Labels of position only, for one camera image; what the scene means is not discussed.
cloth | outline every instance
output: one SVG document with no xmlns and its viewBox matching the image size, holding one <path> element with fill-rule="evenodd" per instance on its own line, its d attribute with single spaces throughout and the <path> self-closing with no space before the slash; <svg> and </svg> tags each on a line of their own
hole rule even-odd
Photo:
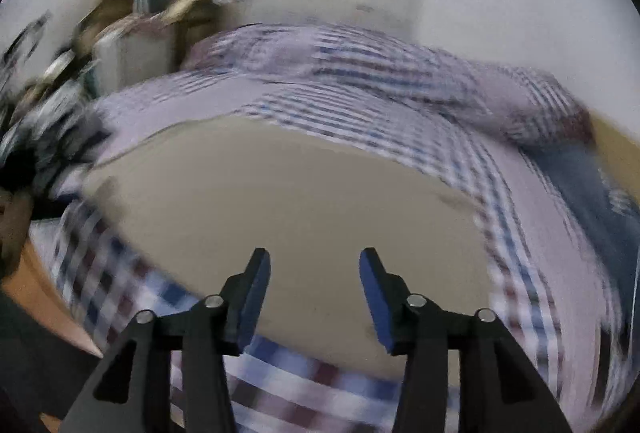
<svg viewBox="0 0 640 433">
<path fill-rule="evenodd" d="M 569 323 L 578 319 L 580 311 L 570 298 L 557 304 L 564 298 L 562 277 L 571 276 L 574 266 L 581 267 L 580 272 L 590 277 L 596 305 L 589 316 L 591 324 L 585 326 L 594 335 L 601 326 L 616 335 L 620 328 L 617 291 L 594 265 L 596 257 L 578 225 L 562 225 L 551 233 L 522 218 L 527 206 L 514 202 L 510 185 L 514 177 L 503 175 L 497 160 L 504 155 L 516 164 L 520 161 L 521 166 L 527 164 L 536 174 L 527 176 L 526 182 L 538 186 L 545 182 L 544 176 L 535 165 L 518 158 L 517 152 L 513 155 L 514 144 L 588 140 L 584 111 L 552 77 L 523 68 L 470 62 L 338 26 L 241 28 L 201 42 L 187 67 L 197 68 L 200 77 L 229 74 L 264 84 L 280 83 L 233 113 L 383 156 L 434 176 L 473 198 L 479 204 L 477 224 L 494 283 L 491 306 L 558 398 L 574 431 L 586 431 L 624 396 L 620 385 L 623 370 L 610 369 L 614 377 L 609 377 L 604 401 L 585 408 L 594 355 L 584 355 L 581 345 L 565 347 L 565 340 L 575 337 L 565 337 L 564 328 L 570 329 Z M 188 71 L 183 74 L 171 76 L 172 86 L 178 90 L 188 89 L 176 86 L 181 78 L 188 83 L 189 77 L 194 77 L 193 72 L 191 76 Z M 121 131 L 126 132 L 127 110 L 129 120 L 145 111 L 141 108 L 145 95 L 142 85 L 105 101 L 120 106 Z M 484 139 L 490 139 L 491 149 Z M 552 207 L 559 221 L 572 222 L 551 185 L 547 183 L 538 192 L 557 199 Z M 530 241 L 546 241 L 547 248 L 532 249 Z M 563 262 L 556 261 L 549 269 L 554 251 L 563 251 Z M 86 203 L 69 207 L 46 263 L 63 298 L 100 348 L 113 340 L 138 309 L 148 307 L 164 314 L 195 301 L 114 236 L 102 216 Z M 559 281 L 551 285 L 549 275 L 559 273 Z M 265 339 L 256 337 L 255 345 L 263 344 Z M 297 356 L 296 362 L 286 362 L 285 376 L 276 359 L 291 359 L 295 354 L 268 344 L 273 357 L 266 364 L 255 363 L 253 346 L 232 361 L 240 367 L 238 381 L 252 385 L 238 393 L 232 390 L 239 424 L 254 431 L 390 428 L 397 386 L 367 378 L 345 386 L 339 382 L 347 377 L 345 373 L 324 367 L 323 373 L 335 375 L 321 379 L 329 384 L 318 387 L 314 385 L 320 366 L 317 361 Z M 614 350 L 612 366 L 621 365 L 623 359 Z M 231 368 L 230 373 L 236 376 L 238 372 Z M 294 375 L 295 384 L 289 380 Z M 174 383 L 179 386 L 177 375 Z M 380 384 L 389 388 L 382 402 L 374 397 L 379 393 L 370 393 Z M 366 395 L 360 393 L 362 388 L 367 388 Z M 350 395 L 340 393 L 338 398 L 338 389 L 365 398 L 355 405 Z M 450 412 L 455 413 L 455 393 L 451 395 Z"/>
<path fill-rule="evenodd" d="M 264 121 L 167 128 L 92 169 L 82 193 L 129 247 L 197 294 L 217 291 L 254 247 L 266 248 L 271 279 L 256 332 L 343 369 L 400 380 L 406 364 L 373 333 L 358 272 L 364 243 L 442 308 L 471 315 L 490 304 L 471 198 Z M 458 356 L 450 361 L 457 385 Z"/>
<path fill-rule="evenodd" d="M 626 328 L 624 332 L 629 333 L 640 248 L 638 205 L 616 187 L 602 170 L 594 152 L 584 145 L 527 149 L 526 153 L 556 186 L 593 244 L 618 288 Z M 640 320 L 637 317 L 633 325 L 634 331 L 638 332 Z M 637 366 L 640 336 L 635 335 L 634 364 Z"/>
<path fill-rule="evenodd" d="M 224 116 L 273 91 L 272 84 L 230 74 L 184 71 L 145 82 L 131 94 L 109 96 L 95 103 L 104 123 L 117 129 L 97 158 L 103 164 L 153 134 L 185 121 Z M 67 190 L 79 189 L 78 182 Z"/>
<path fill-rule="evenodd" d="M 46 197 L 72 168 L 90 164 L 108 132 L 71 82 L 15 122 L 0 141 L 0 185 Z"/>
</svg>

